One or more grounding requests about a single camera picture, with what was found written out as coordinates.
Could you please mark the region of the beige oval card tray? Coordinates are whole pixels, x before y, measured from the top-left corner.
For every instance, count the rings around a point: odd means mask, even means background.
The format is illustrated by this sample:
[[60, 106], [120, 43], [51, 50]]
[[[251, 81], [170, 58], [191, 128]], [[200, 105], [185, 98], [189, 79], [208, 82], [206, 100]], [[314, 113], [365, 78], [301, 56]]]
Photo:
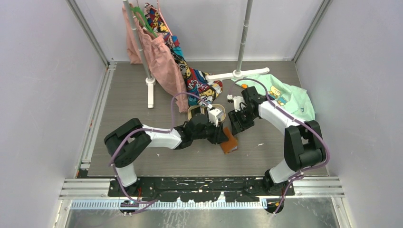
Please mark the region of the beige oval card tray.
[[[209, 104], [208, 106], [194, 105], [194, 106], [189, 107], [189, 109], [188, 109], [188, 112], [187, 112], [188, 120], [190, 120], [193, 116], [195, 116], [197, 114], [203, 114], [208, 118], [208, 110], [213, 107], [219, 108], [225, 112], [225, 108], [220, 104]], [[220, 123], [223, 122], [225, 120], [225, 118], [226, 118], [226, 112], [225, 112], [222, 120], [220, 121]]]

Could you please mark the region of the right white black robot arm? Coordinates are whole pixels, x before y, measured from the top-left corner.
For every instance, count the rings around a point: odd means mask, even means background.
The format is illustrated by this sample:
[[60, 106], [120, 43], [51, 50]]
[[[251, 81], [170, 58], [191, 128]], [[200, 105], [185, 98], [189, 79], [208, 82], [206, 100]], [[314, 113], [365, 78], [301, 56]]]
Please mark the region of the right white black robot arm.
[[234, 105], [228, 113], [232, 134], [243, 132], [264, 119], [284, 135], [283, 160], [263, 177], [266, 193], [276, 195], [288, 182], [302, 178], [305, 171], [326, 165], [329, 155], [317, 121], [305, 121], [284, 110], [270, 94], [260, 95], [251, 86], [240, 96], [228, 95]]

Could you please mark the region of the brown leather card holder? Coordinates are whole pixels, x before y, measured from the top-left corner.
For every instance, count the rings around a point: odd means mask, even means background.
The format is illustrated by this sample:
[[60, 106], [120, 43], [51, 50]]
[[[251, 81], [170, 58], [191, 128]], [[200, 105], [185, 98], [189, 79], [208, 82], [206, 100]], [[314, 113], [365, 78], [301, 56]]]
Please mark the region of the brown leather card holder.
[[224, 154], [229, 154], [236, 151], [238, 149], [238, 140], [232, 135], [228, 127], [225, 127], [223, 131], [228, 137], [228, 140], [220, 144], [222, 151], [224, 152]]

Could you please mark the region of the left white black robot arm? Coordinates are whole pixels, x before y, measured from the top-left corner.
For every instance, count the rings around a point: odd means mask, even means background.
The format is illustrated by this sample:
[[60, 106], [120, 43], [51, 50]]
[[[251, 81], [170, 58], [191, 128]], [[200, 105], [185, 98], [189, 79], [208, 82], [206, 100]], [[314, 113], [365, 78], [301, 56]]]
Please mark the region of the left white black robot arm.
[[111, 156], [110, 165], [120, 180], [121, 192], [133, 196], [139, 189], [134, 161], [145, 149], [181, 150], [191, 146], [195, 140], [204, 139], [212, 144], [229, 141], [221, 122], [213, 123], [207, 116], [197, 114], [172, 129], [150, 127], [133, 118], [109, 133], [104, 138], [104, 144]]

